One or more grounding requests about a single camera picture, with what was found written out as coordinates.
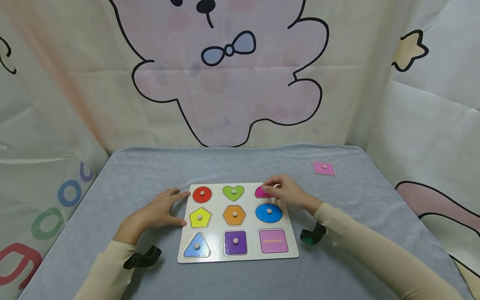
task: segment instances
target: blue letter o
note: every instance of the blue letter o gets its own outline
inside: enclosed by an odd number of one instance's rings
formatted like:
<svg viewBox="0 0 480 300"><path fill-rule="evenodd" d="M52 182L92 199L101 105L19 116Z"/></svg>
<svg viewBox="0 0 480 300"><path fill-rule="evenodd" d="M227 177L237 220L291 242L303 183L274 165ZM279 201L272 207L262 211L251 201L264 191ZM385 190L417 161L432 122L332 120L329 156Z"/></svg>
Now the blue letter o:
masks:
<svg viewBox="0 0 480 300"><path fill-rule="evenodd" d="M72 201L68 201L67 199L65 199L65 190L69 186L75 189L75 199L73 199ZM80 188L80 184L78 183L78 181L73 179L67 180L60 186L57 197L63 206L72 207L80 201L80 197L82 197L82 188Z"/></svg>

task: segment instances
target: orange hexagon puzzle piece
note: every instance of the orange hexagon puzzle piece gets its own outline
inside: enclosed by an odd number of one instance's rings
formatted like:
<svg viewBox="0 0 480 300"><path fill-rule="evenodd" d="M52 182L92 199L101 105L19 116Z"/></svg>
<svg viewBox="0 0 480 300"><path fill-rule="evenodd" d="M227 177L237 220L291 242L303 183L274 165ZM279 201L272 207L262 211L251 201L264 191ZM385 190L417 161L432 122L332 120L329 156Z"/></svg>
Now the orange hexagon puzzle piece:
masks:
<svg viewBox="0 0 480 300"><path fill-rule="evenodd" d="M230 226L240 226L245 219L245 212L240 205L229 205L223 213L223 218Z"/></svg>

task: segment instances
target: green letter o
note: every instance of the green letter o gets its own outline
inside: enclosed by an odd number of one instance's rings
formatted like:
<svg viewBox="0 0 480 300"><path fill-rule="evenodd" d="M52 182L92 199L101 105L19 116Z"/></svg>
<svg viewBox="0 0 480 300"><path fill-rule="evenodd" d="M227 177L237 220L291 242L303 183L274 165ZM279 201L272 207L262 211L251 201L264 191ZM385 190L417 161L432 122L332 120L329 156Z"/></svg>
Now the green letter o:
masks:
<svg viewBox="0 0 480 300"><path fill-rule="evenodd" d="M51 231L43 232L42 229L40 228L40 225L42 224L43 220L45 220L49 216L56 216L59 219L59 221L55 225L55 228L53 228ZM57 234L57 232L60 230L62 225L63 225L63 216L61 215L60 210L56 207L51 207L46 211L44 211L43 213L39 214L38 217L36 217L35 221L33 221L32 236L37 240L48 240Z"/></svg>

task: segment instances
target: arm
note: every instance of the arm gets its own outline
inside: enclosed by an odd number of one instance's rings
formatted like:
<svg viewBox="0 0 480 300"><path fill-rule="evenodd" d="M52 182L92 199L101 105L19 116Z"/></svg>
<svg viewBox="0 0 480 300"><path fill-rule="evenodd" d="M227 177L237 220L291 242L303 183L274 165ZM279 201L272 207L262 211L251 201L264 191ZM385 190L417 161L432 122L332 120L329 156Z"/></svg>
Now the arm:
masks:
<svg viewBox="0 0 480 300"><path fill-rule="evenodd" d="M325 225L334 245L348 251L401 299L462 299L451 285L415 256L339 209L307 194L289 176L271 177L264 183L264 191L312 214L317 222Z"/></svg>
<svg viewBox="0 0 480 300"><path fill-rule="evenodd" d="M174 188L160 193L121 223L113 241L105 252L98 255L73 300L120 300L133 275L133 270L124 269L123 264L135 252L135 245L143 232L149 227L187 224L169 214L176 201L190 195L189 192L179 192Z"/></svg>

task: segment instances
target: pink semicircle puzzle piece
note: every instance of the pink semicircle puzzle piece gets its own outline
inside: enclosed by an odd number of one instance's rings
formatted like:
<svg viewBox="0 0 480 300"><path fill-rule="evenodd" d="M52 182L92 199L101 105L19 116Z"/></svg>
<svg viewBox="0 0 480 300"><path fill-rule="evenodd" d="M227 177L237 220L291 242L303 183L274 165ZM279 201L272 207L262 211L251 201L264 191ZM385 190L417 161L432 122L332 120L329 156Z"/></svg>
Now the pink semicircle puzzle piece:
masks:
<svg viewBox="0 0 480 300"><path fill-rule="evenodd" d="M255 190L255 197L257 197L257 198L274 198L275 196L265 193L265 192L262 190L262 186L259 186L259 187Z"/></svg>

